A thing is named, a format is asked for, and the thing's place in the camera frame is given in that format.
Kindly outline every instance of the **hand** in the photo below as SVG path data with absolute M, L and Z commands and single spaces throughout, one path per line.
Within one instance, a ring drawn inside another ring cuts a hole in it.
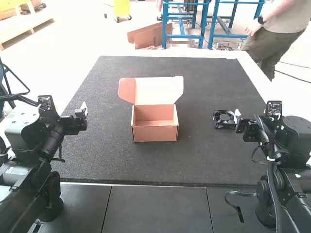
M 257 19 L 254 19 L 246 28 L 245 31 L 249 36 L 254 36 L 255 33 L 262 28 L 262 24 L 258 23 Z

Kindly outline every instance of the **gray t-shirt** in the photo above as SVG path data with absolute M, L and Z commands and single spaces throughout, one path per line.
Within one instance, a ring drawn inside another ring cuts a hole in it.
M 311 0 L 295 0 L 293 5 L 267 21 L 263 27 L 274 33 L 297 33 L 304 30 L 311 18 Z

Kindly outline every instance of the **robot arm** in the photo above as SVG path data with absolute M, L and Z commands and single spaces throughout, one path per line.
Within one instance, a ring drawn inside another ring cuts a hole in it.
M 245 142 L 257 142 L 268 157 L 269 137 L 261 124 L 273 136 L 275 159 L 274 187 L 281 205 L 282 233 L 307 233 L 311 229 L 311 170 L 306 165 L 311 151 L 311 123 L 301 117 L 281 115 L 281 102 L 269 101 L 266 115 L 257 120 L 239 119 L 236 133 L 243 134 Z M 275 205 L 267 175 L 257 183 L 258 204 L 256 216 L 267 228 L 276 228 Z
M 39 96 L 38 102 L 16 95 L 0 97 L 16 99 L 37 108 L 19 114 L 13 111 L 7 119 L 5 135 L 15 156 L 2 156 L 0 167 L 0 229 L 4 233 L 27 232 L 36 219 L 49 222 L 60 214 L 60 176 L 51 172 L 50 162 L 65 135 L 87 129 L 85 103 L 74 115 L 60 117 L 52 96 Z

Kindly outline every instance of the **black panel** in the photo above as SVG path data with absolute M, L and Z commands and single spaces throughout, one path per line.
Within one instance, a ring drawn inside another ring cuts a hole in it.
M 114 186 L 103 233 L 212 233 L 205 188 Z
M 241 208 L 244 223 L 240 222 L 237 211 L 225 202 L 225 193 L 235 190 L 245 193 L 254 193 L 251 188 L 216 188 L 207 189 L 210 214 L 214 233 L 272 233 L 265 228 L 255 214 L 256 197 L 241 197 L 229 195 L 228 200 Z
M 132 104 L 119 98 L 119 79 L 177 75 L 184 77 L 184 93 L 176 102 L 178 141 L 134 143 Z M 52 162 L 66 181 L 255 185 L 265 172 L 249 158 L 256 143 L 244 143 L 234 130 L 214 129 L 210 118 L 214 109 L 239 108 L 243 118 L 264 110 L 237 60 L 100 57 L 64 114 L 83 101 L 89 110 L 87 131 L 65 138 L 66 163 Z
M 111 187 L 63 184 L 61 189 L 64 209 L 39 233 L 100 233 Z

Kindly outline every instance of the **yellow cart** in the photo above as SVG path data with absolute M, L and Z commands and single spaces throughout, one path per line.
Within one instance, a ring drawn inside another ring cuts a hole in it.
M 112 7 L 114 12 L 114 20 L 119 23 L 121 16 L 127 16 L 128 20 L 132 19 L 131 9 L 130 9 L 130 0 L 112 0 L 111 4 L 104 3 L 104 5 Z

